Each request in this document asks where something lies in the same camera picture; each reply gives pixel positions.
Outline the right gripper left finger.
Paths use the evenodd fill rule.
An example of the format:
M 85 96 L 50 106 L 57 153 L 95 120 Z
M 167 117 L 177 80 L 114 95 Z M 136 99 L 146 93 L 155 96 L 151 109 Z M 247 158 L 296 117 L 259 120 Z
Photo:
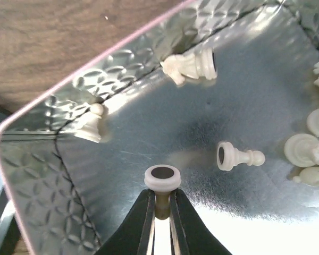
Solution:
M 142 190 L 120 227 L 96 254 L 153 254 L 154 238 L 155 194 L 151 190 Z

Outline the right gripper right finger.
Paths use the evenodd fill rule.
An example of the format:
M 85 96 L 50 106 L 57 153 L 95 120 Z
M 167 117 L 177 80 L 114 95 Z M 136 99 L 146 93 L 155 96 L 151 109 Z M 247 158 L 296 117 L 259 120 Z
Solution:
M 181 189 L 170 194 L 170 233 L 173 254 L 230 254 L 208 230 Z

